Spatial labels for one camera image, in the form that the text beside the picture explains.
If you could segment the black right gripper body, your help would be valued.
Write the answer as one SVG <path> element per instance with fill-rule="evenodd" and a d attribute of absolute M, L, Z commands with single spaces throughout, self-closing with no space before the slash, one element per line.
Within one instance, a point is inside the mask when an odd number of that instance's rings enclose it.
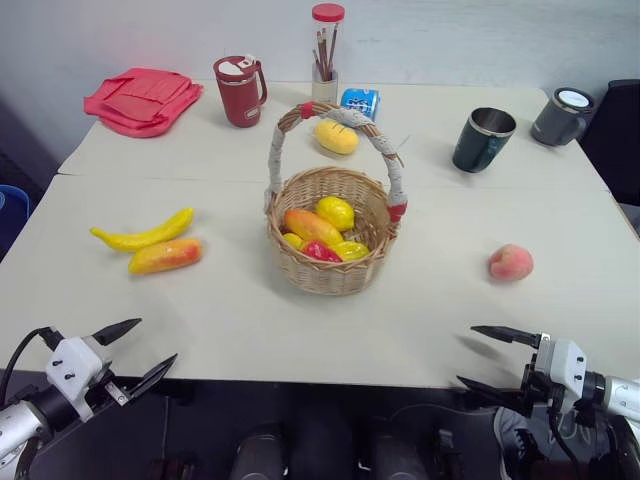
<path fill-rule="evenodd" d="M 530 362 L 525 366 L 521 390 L 523 395 L 522 415 L 530 417 L 536 404 L 546 404 L 553 396 L 550 364 L 552 360 L 554 341 L 547 333 L 540 335 L 538 346 Z"/>

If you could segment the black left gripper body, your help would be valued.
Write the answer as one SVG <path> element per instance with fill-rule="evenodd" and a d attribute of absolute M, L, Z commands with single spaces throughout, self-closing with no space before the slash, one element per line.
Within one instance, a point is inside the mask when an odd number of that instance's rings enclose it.
<path fill-rule="evenodd" d="M 131 401 L 131 395 L 124 387 L 116 384 L 117 376 L 107 369 L 99 380 L 92 384 L 84 396 L 90 409 L 100 409 L 115 403 L 124 406 Z"/>

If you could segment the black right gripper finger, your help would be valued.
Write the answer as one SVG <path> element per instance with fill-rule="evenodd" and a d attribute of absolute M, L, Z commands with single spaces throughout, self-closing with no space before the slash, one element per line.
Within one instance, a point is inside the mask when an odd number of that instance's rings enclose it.
<path fill-rule="evenodd" d="M 501 389 L 463 376 L 457 376 L 457 379 L 469 391 L 481 396 L 491 404 L 514 411 L 524 411 L 526 409 L 526 403 L 523 401 L 519 390 Z"/>
<path fill-rule="evenodd" d="M 516 342 L 527 345 L 533 349 L 538 349 L 540 345 L 539 334 L 533 334 L 511 327 L 478 325 L 472 326 L 471 330 L 505 343 Z"/>

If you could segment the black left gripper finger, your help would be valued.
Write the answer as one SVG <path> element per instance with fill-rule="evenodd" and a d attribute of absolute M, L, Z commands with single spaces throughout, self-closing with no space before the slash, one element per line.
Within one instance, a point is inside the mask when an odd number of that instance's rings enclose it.
<path fill-rule="evenodd" d="M 118 323 L 108 325 L 92 335 L 92 338 L 101 346 L 108 346 L 116 340 L 126 335 L 130 330 L 135 328 L 141 318 L 131 318 Z"/>
<path fill-rule="evenodd" d="M 128 391 L 129 400 L 134 401 L 138 399 L 161 381 L 173 366 L 177 357 L 178 354 L 173 354 L 151 368 L 141 380 Z"/>

